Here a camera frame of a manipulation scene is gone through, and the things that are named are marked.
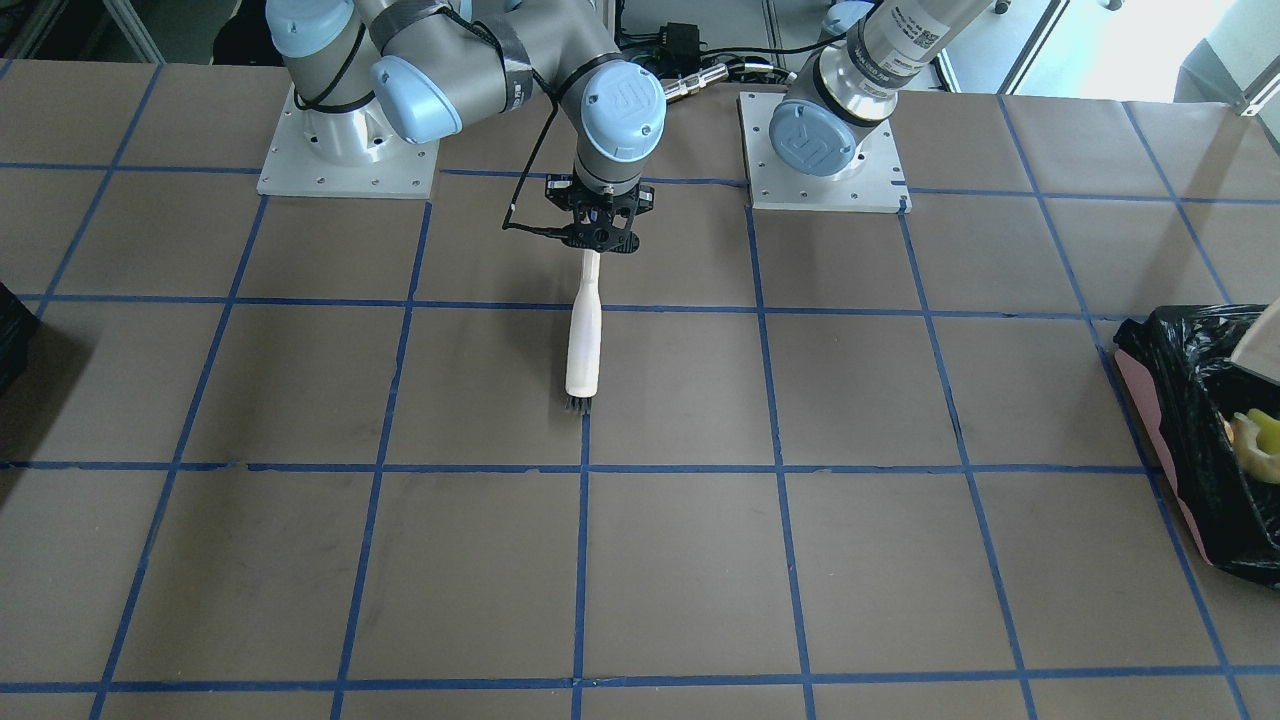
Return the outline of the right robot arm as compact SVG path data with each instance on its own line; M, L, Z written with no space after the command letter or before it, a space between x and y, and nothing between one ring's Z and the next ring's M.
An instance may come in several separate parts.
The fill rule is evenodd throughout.
M474 18L467 1L269 1L265 22L292 85L260 193L426 199L440 140L544 97L577 141L573 169L545 190L570 220L538 234L639 249L668 99L594 3L512 1Z

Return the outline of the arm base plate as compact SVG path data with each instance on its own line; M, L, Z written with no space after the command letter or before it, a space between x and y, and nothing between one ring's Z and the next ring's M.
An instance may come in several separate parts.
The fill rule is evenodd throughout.
M756 210L906 214L893 128L854 128L820 104L741 92L744 160Z
M256 190L266 196L426 200L439 143L408 143L376 99L342 114L302 110L289 87Z

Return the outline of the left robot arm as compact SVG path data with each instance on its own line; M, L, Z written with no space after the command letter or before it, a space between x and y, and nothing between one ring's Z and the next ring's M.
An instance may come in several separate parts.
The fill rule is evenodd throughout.
M899 92L955 40L987 1L881 1L814 50L771 115L774 154L804 176L858 164L865 138L893 114Z

